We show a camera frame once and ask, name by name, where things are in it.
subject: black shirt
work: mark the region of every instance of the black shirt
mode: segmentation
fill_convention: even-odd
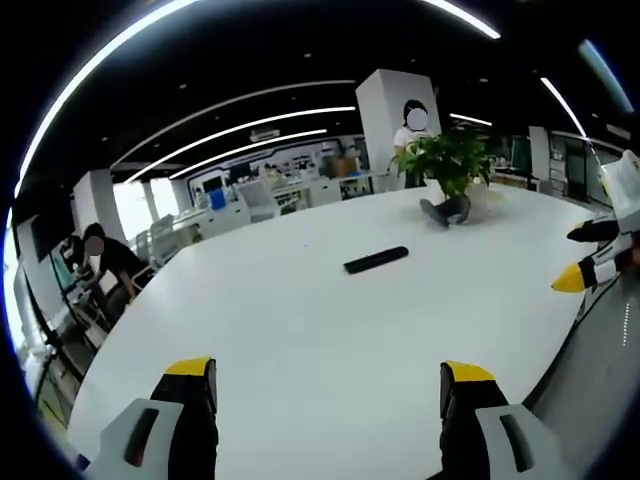
[[[147,266],[126,245],[113,238],[106,237],[104,239],[104,250],[100,255],[101,272],[109,270],[120,281],[118,276],[120,273],[126,272],[127,275],[133,278]]]

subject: ceiling light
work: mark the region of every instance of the ceiling light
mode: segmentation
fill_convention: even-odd
[[[190,149],[192,149],[194,147],[197,147],[198,145],[202,145],[205,142],[208,142],[208,141],[213,140],[215,138],[222,137],[223,135],[228,135],[229,133],[237,132],[238,130],[242,130],[242,129],[249,128],[249,127],[255,127],[256,125],[262,125],[264,123],[275,122],[275,121],[278,121],[278,120],[285,120],[287,118],[301,117],[301,116],[304,116],[304,115],[315,115],[315,114],[318,114],[318,113],[352,112],[355,109],[356,109],[356,107],[332,107],[332,108],[318,108],[316,110],[304,110],[302,112],[285,113],[284,115],[277,115],[275,117],[263,118],[262,120],[256,120],[254,122],[249,122],[249,123],[245,123],[243,125],[238,125],[237,127],[228,128],[226,130],[223,130],[222,132],[214,133],[213,135],[209,135],[208,137],[201,138],[200,140],[197,140],[197,141],[195,141],[193,143],[190,143],[189,145],[186,145],[186,146],[184,146],[182,148],[179,148],[175,152],[170,153],[169,155],[167,155],[165,157],[162,157],[160,160],[157,160],[157,161],[153,162],[152,164],[147,165],[145,168],[143,168],[139,172],[136,172],[131,177],[129,177],[127,180],[125,180],[125,183],[132,182],[133,180],[138,178],[140,175],[144,174],[145,172],[148,172],[152,168],[155,168],[156,166],[160,165],[162,162],[166,162],[167,160],[169,160],[170,158],[175,157],[176,155],[180,155],[181,153],[186,152],[187,150],[190,150]]]
[[[463,22],[468,23],[472,27],[475,27],[477,30],[480,30],[487,37],[497,40],[500,38],[500,34],[496,32],[489,25],[484,23],[482,20],[474,17],[470,13],[465,12],[460,7],[456,7],[455,5],[445,1],[445,0],[422,0],[425,3],[433,5],[434,7],[440,8],[451,15],[458,17]]]
[[[556,100],[558,100],[560,105],[562,105],[562,108],[565,109],[565,111],[567,112],[571,120],[573,120],[574,125],[580,132],[580,135],[582,135],[583,137],[586,137],[587,133],[584,131],[584,128],[582,128],[582,125],[580,125],[580,122],[578,121],[578,117],[576,117],[575,113],[573,113],[573,110],[571,110],[571,107],[569,107],[569,104],[565,101],[565,99],[562,98],[562,95],[560,95],[560,92],[556,89],[556,87],[553,86],[553,83],[551,83],[548,78],[544,78],[544,77],[541,78],[540,80],[542,81],[542,83],[544,83],[544,86],[549,89],[552,95],[556,97]]]
[[[237,102],[241,102],[244,100],[248,100],[250,98],[255,98],[255,97],[259,97],[261,95],[267,95],[270,93],[276,93],[276,92],[283,92],[285,90],[293,90],[296,88],[308,88],[308,87],[317,87],[317,86],[321,86],[321,85],[348,85],[348,84],[354,84],[356,83],[355,80],[321,80],[321,81],[316,81],[316,82],[305,82],[305,83],[294,83],[291,85],[280,85],[279,87],[272,87],[272,88],[267,88],[266,90],[259,90],[257,92],[251,92],[251,93],[246,93],[244,95],[240,95],[239,97],[234,97],[234,98],[230,98],[228,100],[225,100],[223,102],[219,102],[219,103],[215,103],[213,105],[210,105],[206,108],[203,108],[202,110],[198,110],[195,113],[192,113],[191,115],[187,115],[186,117],[181,118],[180,120],[173,122],[171,125],[167,125],[164,128],[161,128],[160,130],[158,130],[157,132],[155,132],[153,135],[145,138],[144,140],[142,140],[140,143],[138,143],[135,147],[130,148],[126,153],[124,153],[120,158],[118,158],[115,162],[113,162],[111,164],[111,168],[114,168],[115,166],[117,166],[118,164],[120,164],[123,160],[125,160],[128,156],[130,156],[132,153],[134,153],[135,151],[137,151],[138,149],[144,147],[147,143],[152,142],[153,140],[161,137],[162,135],[164,135],[167,132],[170,132],[171,130],[175,129],[176,127],[179,127],[180,125],[186,123],[186,122],[190,122],[191,120],[198,118],[202,115],[205,115],[207,113],[213,112],[214,110],[218,110],[222,107],[226,107],[229,106],[233,103],[237,103]]]
[[[625,113],[633,113],[633,105],[622,88],[620,81],[616,78],[611,67],[605,62],[595,45],[590,40],[585,40],[578,47],[578,51],[584,60],[589,64],[596,76],[604,84],[614,102]]]
[[[263,145],[268,145],[270,143],[275,143],[275,142],[282,142],[284,140],[291,140],[294,138],[300,138],[300,137],[307,137],[309,135],[319,135],[321,133],[327,133],[327,129],[322,129],[322,130],[311,130],[309,132],[302,132],[302,133],[294,133],[293,135],[285,135],[284,137],[277,137],[277,138],[272,138],[270,140],[265,140],[264,142],[258,142],[258,143],[253,143],[251,145],[246,145],[244,147],[240,147],[240,148],[236,148],[235,150],[231,150],[229,152],[223,153],[221,155],[217,155],[215,157],[209,158],[207,160],[204,160],[200,163],[197,163],[195,165],[191,165],[190,167],[185,168],[184,170],[180,170],[178,173],[174,173],[173,175],[171,175],[169,178],[171,180],[173,180],[174,178],[177,178],[187,172],[190,172],[191,170],[195,170],[196,168],[200,168],[208,163],[211,162],[215,162],[216,160],[220,160],[221,158],[224,157],[228,157],[229,155],[235,155],[236,153],[240,153],[240,152],[244,152],[246,150],[250,150],[252,148],[257,148],[257,147],[262,147]]]
[[[487,125],[489,127],[492,125],[491,122],[487,122],[486,120],[480,120],[478,118],[467,117],[466,115],[458,115],[457,113],[450,113],[449,116],[452,117],[452,118],[458,118],[460,120],[467,120],[469,122],[480,123],[481,125]]]
[[[36,134],[31,140],[29,148],[27,149],[27,153],[25,154],[24,159],[22,160],[22,164],[20,165],[20,176],[14,190],[14,196],[17,196],[20,192],[20,187],[22,186],[24,176],[29,169],[29,165],[31,165],[31,161],[33,160],[40,142],[42,142],[44,134],[47,132],[58,113],[60,113],[60,110],[62,109],[64,104],[69,100],[69,98],[71,98],[71,95],[73,95],[80,84],[84,82],[89,75],[91,75],[91,73],[98,67],[98,65],[100,65],[109,55],[115,52],[127,40],[131,39],[158,20],[161,20],[167,15],[171,15],[172,13],[177,12],[178,10],[187,7],[197,1],[198,0],[174,0],[171,3],[163,5],[157,10],[154,10],[149,15],[138,20],[129,28],[114,37],[109,43],[102,47],[98,51],[98,53],[91,57],[91,59],[78,71],[78,73],[75,74],[75,76],[71,79],[67,86],[64,87],[62,93],[60,93],[58,98],[56,98],[55,102],[53,102],[53,105],[51,105],[51,108],[42,119],[38,130],[36,130]]]

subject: conference table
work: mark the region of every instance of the conference table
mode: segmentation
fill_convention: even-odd
[[[506,186],[481,221],[445,230],[432,187],[252,224],[183,249],[126,310],[71,415],[87,458],[172,363],[218,367],[220,479],[425,479],[441,469],[440,363],[491,371],[511,403],[550,366],[582,295],[550,285],[593,247],[587,209]],[[401,260],[343,264],[396,246]]]

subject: woman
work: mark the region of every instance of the woman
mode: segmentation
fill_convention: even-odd
[[[419,100],[409,100],[405,103],[403,118],[404,122],[393,138],[396,156],[402,155],[407,149],[407,146],[419,138],[433,136],[427,128],[429,114],[423,103]],[[423,178],[416,178],[411,173],[406,173],[405,188],[423,187],[424,185]]]
[[[153,277],[149,265],[140,260],[129,247],[107,237],[99,223],[92,223],[84,231],[84,248],[90,256],[100,256],[100,271],[92,282],[99,282],[109,270],[127,290],[131,301],[138,294],[132,279],[146,270],[144,275],[136,279],[136,284],[144,287]]]

